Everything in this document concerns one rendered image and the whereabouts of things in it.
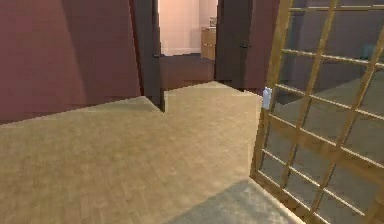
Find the light wooden cabinet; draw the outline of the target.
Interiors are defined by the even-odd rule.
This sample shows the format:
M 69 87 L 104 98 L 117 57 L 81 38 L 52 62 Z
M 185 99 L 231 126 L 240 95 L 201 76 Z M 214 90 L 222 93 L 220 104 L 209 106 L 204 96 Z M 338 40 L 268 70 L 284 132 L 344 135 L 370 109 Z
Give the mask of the light wooden cabinet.
M 203 28 L 201 32 L 201 57 L 215 60 L 216 30 Z

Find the wooden glass-paned door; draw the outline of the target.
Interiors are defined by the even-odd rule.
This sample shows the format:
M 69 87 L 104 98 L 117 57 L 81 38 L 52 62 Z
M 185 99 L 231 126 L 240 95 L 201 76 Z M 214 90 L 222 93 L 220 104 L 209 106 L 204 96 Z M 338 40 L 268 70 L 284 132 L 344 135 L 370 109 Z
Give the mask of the wooden glass-paned door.
M 250 177 L 305 224 L 384 224 L 384 0 L 280 0 Z

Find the dark brown room door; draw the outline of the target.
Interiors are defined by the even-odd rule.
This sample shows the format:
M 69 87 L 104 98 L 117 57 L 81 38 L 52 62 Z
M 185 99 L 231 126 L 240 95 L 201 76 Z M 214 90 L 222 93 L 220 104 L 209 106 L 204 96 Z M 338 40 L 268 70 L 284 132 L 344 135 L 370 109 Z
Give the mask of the dark brown room door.
M 253 0 L 219 0 L 217 9 L 215 80 L 245 90 L 245 67 Z
M 152 104 L 164 112 L 158 0 L 133 0 L 133 6 L 143 93 Z M 153 54 L 160 54 L 160 57 L 154 58 Z

